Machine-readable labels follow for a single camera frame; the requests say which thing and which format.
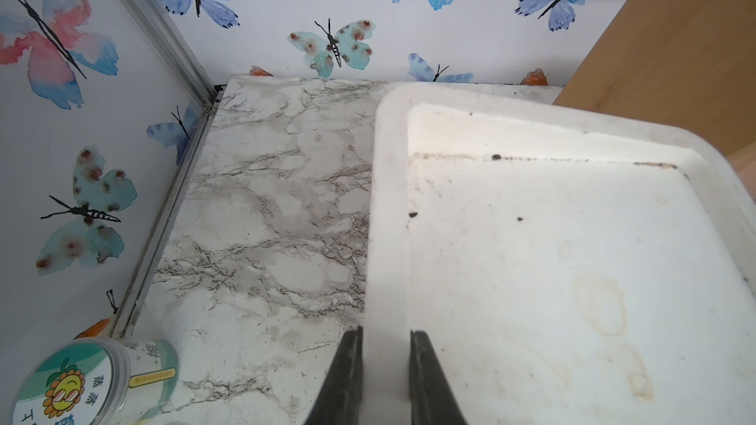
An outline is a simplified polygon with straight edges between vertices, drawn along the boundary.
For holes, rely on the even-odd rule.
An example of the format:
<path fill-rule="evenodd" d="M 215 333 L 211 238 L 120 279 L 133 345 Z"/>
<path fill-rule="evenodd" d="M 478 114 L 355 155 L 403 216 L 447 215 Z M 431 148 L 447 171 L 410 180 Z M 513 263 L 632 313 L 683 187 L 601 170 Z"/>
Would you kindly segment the white drawer cabinet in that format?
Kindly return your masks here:
<path fill-rule="evenodd" d="M 755 204 L 684 130 L 410 84 L 378 105 L 364 424 L 425 332 L 471 424 L 751 424 Z"/>

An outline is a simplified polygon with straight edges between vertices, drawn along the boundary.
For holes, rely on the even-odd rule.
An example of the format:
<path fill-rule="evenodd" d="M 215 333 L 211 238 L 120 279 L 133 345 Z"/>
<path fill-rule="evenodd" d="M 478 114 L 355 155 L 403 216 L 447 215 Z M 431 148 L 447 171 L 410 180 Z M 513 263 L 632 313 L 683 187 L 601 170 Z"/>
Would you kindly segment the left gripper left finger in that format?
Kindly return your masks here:
<path fill-rule="evenodd" d="M 358 425 L 363 328 L 345 332 L 304 425 Z"/>

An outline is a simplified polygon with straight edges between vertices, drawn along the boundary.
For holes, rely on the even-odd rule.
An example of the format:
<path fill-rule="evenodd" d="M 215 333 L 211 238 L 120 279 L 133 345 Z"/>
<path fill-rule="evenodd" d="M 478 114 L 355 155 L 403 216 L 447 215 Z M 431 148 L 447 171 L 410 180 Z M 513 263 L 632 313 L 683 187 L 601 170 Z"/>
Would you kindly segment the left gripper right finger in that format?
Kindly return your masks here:
<path fill-rule="evenodd" d="M 467 425 L 426 332 L 411 332 L 411 424 Z"/>

